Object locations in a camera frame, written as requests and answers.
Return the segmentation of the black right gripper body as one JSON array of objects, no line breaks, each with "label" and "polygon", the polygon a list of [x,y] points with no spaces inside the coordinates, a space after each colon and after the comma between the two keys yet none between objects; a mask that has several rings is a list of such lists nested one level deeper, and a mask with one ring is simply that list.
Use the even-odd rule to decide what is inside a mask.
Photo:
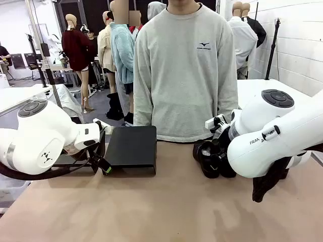
[{"label": "black right gripper body", "polygon": [[213,143],[223,152],[227,153],[230,144],[229,129],[227,127],[218,127],[214,133]]}]

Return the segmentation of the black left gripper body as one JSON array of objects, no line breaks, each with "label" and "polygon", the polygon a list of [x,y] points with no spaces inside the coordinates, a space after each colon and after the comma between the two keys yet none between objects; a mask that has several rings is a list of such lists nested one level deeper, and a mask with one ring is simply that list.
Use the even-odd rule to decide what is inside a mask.
[{"label": "black left gripper body", "polygon": [[99,120],[95,121],[99,126],[99,140],[97,143],[87,148],[88,162],[106,162],[105,156],[105,130],[103,123]]}]

